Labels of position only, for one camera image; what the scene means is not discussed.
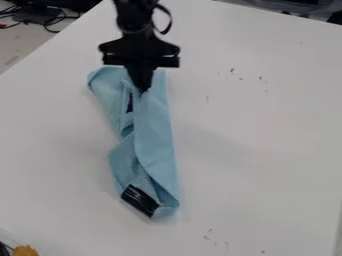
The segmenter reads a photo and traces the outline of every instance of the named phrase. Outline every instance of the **white tabletop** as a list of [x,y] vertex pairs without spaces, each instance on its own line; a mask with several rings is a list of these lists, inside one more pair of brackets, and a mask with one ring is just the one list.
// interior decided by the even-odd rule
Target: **white tabletop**
[[169,99],[182,205],[115,192],[116,139],[86,87],[119,36],[109,0],[0,77],[0,227],[48,256],[331,255],[342,198],[342,28],[173,0]]

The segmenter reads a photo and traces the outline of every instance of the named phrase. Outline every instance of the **blue towel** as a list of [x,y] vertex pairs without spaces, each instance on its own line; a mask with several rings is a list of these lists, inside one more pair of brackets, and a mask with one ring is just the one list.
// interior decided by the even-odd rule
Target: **blue towel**
[[152,219],[172,215],[179,195],[165,72],[143,94],[124,68],[103,67],[88,81],[120,141],[108,154],[118,193]]

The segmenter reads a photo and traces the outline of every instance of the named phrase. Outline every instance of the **yellow object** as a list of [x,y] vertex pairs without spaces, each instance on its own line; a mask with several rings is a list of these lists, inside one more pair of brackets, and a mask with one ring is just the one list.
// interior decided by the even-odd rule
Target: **yellow object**
[[31,246],[18,246],[14,248],[12,256],[39,256],[38,252]]

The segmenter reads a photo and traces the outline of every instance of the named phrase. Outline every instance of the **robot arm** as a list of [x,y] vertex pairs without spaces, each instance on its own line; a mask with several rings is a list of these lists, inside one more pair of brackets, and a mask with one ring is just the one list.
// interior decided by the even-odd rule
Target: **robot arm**
[[155,35],[156,28],[152,19],[156,8],[170,16],[168,27],[159,31],[166,34],[172,26],[171,14],[158,4],[159,0],[113,1],[122,38],[99,46],[103,62],[106,65],[124,66],[134,85],[143,93],[151,87],[155,69],[179,67],[180,48]]

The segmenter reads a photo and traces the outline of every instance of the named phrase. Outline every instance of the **towel label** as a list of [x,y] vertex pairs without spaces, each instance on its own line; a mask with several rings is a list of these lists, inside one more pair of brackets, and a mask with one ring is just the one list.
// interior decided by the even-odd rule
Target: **towel label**
[[155,210],[159,207],[156,201],[147,195],[144,191],[129,185],[122,193],[121,198],[151,218]]

